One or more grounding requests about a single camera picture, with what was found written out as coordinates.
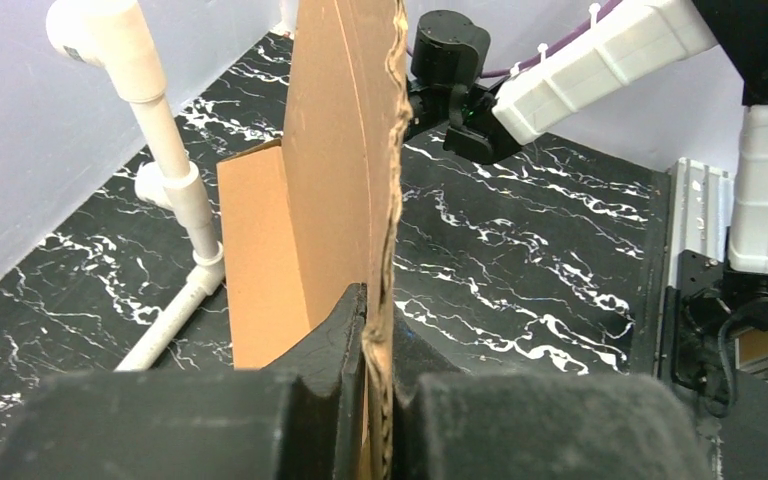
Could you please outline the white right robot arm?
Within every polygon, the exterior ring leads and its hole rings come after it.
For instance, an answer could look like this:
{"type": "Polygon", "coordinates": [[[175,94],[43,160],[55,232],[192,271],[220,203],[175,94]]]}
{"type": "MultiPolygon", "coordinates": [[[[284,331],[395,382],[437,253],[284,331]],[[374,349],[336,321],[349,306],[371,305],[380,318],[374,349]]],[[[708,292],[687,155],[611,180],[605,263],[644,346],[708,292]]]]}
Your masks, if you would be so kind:
{"type": "Polygon", "coordinates": [[[409,136],[446,124],[447,150],[494,164],[638,79],[720,47],[743,82],[726,257],[735,271],[768,275],[768,1],[610,1],[486,87],[489,45],[489,33],[458,12],[421,17],[409,136]]]}

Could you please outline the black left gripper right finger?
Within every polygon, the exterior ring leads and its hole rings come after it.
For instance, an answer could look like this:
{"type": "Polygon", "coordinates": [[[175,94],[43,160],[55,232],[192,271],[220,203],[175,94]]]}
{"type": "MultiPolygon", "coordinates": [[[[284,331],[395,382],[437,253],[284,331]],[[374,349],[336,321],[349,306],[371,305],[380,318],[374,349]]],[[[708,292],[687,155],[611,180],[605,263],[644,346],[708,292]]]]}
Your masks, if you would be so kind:
{"type": "Polygon", "coordinates": [[[646,375],[468,374],[393,326],[397,479],[708,479],[684,405],[646,375]]]}

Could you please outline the brown cardboard box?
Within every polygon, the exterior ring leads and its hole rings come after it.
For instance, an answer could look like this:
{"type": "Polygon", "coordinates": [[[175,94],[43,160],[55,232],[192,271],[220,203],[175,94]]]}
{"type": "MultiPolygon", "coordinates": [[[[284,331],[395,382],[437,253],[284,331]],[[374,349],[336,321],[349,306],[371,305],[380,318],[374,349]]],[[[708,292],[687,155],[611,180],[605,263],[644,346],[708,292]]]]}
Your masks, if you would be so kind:
{"type": "Polygon", "coordinates": [[[392,260],[408,21],[401,1],[303,1],[283,134],[217,167],[233,363],[263,367],[367,287],[370,467],[393,463],[392,260]]]}

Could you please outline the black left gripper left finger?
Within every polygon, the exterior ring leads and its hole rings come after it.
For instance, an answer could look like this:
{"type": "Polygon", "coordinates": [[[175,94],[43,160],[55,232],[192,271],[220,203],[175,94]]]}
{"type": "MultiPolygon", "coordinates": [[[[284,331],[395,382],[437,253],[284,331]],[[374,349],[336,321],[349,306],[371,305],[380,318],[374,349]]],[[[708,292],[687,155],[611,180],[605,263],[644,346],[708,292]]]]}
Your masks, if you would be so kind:
{"type": "Polygon", "coordinates": [[[0,479],[354,479],[366,288],[259,370],[51,377],[0,449],[0,479]]]}

